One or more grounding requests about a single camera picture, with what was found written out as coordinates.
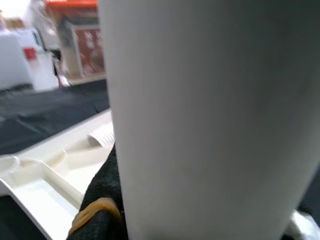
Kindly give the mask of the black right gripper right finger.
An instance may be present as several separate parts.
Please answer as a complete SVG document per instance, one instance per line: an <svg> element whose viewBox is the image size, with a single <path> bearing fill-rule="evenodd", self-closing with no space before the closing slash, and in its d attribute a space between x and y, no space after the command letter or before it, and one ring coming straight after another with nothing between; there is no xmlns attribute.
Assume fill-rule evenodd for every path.
<svg viewBox="0 0 320 240"><path fill-rule="evenodd" d="M319 240L320 227L313 218L313 211L303 201L292 211L284 240Z"/></svg>

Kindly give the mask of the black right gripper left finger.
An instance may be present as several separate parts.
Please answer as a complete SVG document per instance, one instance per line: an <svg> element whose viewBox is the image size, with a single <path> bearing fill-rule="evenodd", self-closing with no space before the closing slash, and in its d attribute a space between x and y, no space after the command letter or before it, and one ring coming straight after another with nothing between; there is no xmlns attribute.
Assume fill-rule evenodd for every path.
<svg viewBox="0 0 320 240"><path fill-rule="evenodd" d="M115 145L91 180L67 239L128 239Z"/></svg>

